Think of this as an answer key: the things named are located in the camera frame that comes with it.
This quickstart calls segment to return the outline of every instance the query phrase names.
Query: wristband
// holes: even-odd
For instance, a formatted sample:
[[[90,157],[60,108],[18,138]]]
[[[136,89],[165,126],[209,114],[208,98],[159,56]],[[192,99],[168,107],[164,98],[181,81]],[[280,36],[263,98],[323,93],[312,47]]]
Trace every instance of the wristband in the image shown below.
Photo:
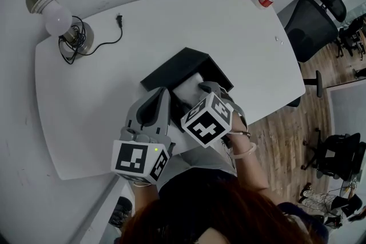
[[[253,142],[250,143],[250,145],[252,146],[249,150],[241,153],[241,154],[238,154],[238,155],[231,155],[231,157],[233,159],[242,159],[243,157],[246,157],[247,155],[250,155],[252,153],[254,153],[257,149],[257,145]]]
[[[151,183],[140,183],[139,185],[137,185],[136,182],[133,182],[132,185],[135,187],[148,187],[151,185]]]
[[[228,132],[228,134],[231,135],[246,135],[248,138],[250,138],[250,133],[246,131],[238,131],[238,132]]]

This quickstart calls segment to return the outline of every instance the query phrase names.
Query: chair backrest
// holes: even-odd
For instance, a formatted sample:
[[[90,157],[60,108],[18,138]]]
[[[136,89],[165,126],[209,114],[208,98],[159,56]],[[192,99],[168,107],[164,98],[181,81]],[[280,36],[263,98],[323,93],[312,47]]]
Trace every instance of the chair backrest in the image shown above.
[[[356,32],[363,26],[364,26],[364,18],[363,17],[356,18],[344,31],[344,34],[350,37],[351,35],[356,34]]]
[[[298,1],[285,31],[299,62],[306,62],[338,36],[336,25],[314,0]]]
[[[349,217],[353,214],[356,210],[359,210],[362,207],[362,200],[355,194],[349,201],[348,205],[342,207],[342,211],[346,217]]]
[[[346,137],[342,144],[338,145],[335,154],[333,173],[343,180],[349,180],[355,166],[355,154],[360,147],[361,135],[359,133]]]
[[[366,143],[360,142],[353,158],[352,174],[357,175],[361,171],[362,161],[366,152]]]
[[[334,15],[337,21],[342,22],[347,15],[347,9],[342,0],[320,0],[324,6]]]
[[[349,37],[347,35],[340,36],[341,43],[344,45],[346,49],[352,49],[353,48],[353,39],[352,37]]]

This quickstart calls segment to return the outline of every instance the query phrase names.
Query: red hair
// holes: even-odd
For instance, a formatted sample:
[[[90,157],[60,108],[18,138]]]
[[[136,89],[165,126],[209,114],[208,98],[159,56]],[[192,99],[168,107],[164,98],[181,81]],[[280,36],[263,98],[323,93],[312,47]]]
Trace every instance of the red hair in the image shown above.
[[[121,243],[195,243],[207,228],[235,243],[321,243],[302,231],[268,198],[239,186],[215,183],[192,197],[157,200],[126,222]]]

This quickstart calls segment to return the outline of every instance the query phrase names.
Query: person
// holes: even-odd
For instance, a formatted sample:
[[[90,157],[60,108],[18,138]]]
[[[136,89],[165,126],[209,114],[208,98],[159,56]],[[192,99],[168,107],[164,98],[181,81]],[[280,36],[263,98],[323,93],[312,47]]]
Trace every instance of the person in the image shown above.
[[[350,222],[360,221],[366,218],[366,205],[362,208],[362,211],[359,214],[355,214],[352,217],[348,218]]]
[[[233,113],[232,132],[246,132]],[[323,224],[272,192],[247,135],[228,135],[236,170],[213,148],[166,163],[157,185],[134,182],[120,243],[327,243]]]
[[[333,194],[315,193],[311,183],[307,183],[300,193],[299,203],[310,209],[320,210],[327,216],[336,217],[343,211],[346,217],[352,215],[362,207],[362,200],[355,194],[355,186],[351,185],[348,198]]]

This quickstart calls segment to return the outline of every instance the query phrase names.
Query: human hand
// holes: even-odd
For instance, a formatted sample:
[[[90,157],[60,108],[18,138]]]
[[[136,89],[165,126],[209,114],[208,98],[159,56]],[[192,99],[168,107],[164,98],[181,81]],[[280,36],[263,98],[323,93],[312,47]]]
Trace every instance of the human hand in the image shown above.
[[[237,111],[233,112],[233,120],[232,120],[232,124],[231,124],[231,131],[232,132],[240,132],[240,131],[244,131],[246,132],[246,127],[243,124],[239,114]]]

